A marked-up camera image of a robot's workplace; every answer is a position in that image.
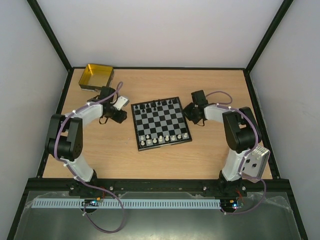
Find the black and white chessboard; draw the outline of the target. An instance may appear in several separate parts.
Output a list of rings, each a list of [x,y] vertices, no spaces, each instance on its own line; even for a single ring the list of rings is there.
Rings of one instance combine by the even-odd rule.
[[[133,103],[131,111],[139,151],[192,141],[178,96]]]

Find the grey tray of chess pieces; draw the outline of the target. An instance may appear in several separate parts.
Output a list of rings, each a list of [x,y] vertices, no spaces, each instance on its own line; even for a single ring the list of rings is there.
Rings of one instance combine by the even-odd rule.
[[[264,173],[266,165],[269,161],[270,150],[262,145],[258,145],[245,160],[241,176],[253,183],[257,183]]]

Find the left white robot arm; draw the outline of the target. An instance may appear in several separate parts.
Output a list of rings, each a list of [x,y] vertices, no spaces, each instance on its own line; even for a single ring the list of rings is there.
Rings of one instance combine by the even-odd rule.
[[[127,112],[123,108],[129,99],[119,94],[122,86],[123,82],[118,83],[116,88],[104,86],[99,95],[89,99],[80,108],[51,116],[45,151],[62,162],[79,182],[89,183],[96,176],[82,154],[84,127],[95,120],[102,125],[103,118],[119,124],[127,119]]]

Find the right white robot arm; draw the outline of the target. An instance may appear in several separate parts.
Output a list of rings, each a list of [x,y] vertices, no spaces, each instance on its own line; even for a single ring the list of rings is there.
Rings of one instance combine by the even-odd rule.
[[[199,121],[223,123],[229,152],[221,170],[224,180],[218,183],[218,191],[224,196],[229,196],[236,189],[234,181],[240,178],[253,183],[259,182],[260,176],[245,173],[244,170],[245,161],[250,159],[262,138],[251,109],[209,103],[203,90],[192,92],[191,97],[192,102],[182,110],[189,121],[194,124],[198,124]]]

